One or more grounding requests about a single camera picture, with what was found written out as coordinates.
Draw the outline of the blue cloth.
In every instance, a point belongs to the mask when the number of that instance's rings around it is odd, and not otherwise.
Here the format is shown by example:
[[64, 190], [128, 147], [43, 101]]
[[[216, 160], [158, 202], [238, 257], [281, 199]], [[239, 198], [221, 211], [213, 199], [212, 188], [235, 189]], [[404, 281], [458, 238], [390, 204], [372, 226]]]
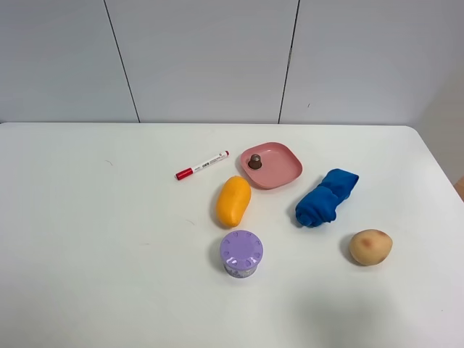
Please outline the blue cloth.
[[315, 228], [336, 219], [336, 208], [349, 198], [359, 175], [342, 170], [330, 170], [322, 181], [295, 207], [300, 225]]

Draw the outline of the yellow mango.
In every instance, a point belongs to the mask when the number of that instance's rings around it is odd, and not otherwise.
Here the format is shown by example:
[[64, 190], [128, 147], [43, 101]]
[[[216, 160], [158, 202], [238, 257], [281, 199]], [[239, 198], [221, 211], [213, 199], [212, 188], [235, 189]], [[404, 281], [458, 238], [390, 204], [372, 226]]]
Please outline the yellow mango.
[[228, 228], [240, 224], [251, 201], [252, 188], [241, 176], [229, 178], [223, 185], [216, 203], [216, 216]]

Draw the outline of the small brown capsule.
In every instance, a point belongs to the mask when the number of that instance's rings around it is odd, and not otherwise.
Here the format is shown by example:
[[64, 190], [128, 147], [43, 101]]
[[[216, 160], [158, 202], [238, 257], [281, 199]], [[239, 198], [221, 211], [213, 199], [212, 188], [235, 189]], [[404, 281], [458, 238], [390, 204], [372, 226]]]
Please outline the small brown capsule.
[[253, 154], [248, 161], [248, 167], [252, 170], [259, 170], [262, 167], [261, 156]]

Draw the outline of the red and white marker pen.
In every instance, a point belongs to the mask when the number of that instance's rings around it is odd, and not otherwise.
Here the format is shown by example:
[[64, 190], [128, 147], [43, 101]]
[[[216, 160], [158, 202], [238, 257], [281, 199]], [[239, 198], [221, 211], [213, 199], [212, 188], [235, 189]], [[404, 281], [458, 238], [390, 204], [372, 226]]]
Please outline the red and white marker pen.
[[189, 177], [190, 175], [193, 175], [194, 173], [197, 173], [207, 167], [210, 167], [211, 165], [214, 165], [215, 163], [217, 162], [220, 162], [224, 159], [227, 159], [230, 155], [230, 152], [229, 151], [224, 151], [224, 152], [220, 152], [218, 154], [216, 154], [213, 158], [210, 158], [206, 161], [203, 161], [197, 165], [194, 165], [194, 166], [191, 166], [189, 168], [186, 168], [185, 170], [182, 170], [178, 173], [175, 174], [175, 178], [178, 180], [178, 181], [181, 181], [187, 177]]

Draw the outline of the pink square plate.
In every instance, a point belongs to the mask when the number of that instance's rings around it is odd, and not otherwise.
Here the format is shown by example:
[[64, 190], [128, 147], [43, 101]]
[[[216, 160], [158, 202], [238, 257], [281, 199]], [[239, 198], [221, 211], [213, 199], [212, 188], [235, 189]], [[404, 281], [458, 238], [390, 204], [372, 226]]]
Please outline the pink square plate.
[[[252, 170], [248, 161], [253, 154], [261, 156], [262, 167]], [[276, 189], [295, 181], [303, 172], [302, 163], [286, 146], [278, 142], [267, 142], [246, 149], [239, 157], [244, 173], [253, 185], [261, 189]]]

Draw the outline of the purple lidded jar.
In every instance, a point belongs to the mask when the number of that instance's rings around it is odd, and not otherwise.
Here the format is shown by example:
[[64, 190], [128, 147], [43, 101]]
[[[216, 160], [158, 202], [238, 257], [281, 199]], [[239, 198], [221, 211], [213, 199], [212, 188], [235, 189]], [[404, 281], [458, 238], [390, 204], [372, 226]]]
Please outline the purple lidded jar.
[[220, 242], [220, 257], [226, 272], [234, 278], [247, 278], [263, 257], [263, 245], [252, 232], [232, 231]]

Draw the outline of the beige potato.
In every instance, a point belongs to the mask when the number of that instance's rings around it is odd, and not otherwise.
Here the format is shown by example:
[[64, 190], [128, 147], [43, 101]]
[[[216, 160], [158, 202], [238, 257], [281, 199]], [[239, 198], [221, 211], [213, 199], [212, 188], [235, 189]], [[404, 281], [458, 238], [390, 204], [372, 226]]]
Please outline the beige potato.
[[368, 229], [356, 233], [350, 240], [349, 252], [363, 266], [378, 265], [392, 250], [392, 238], [383, 231]]

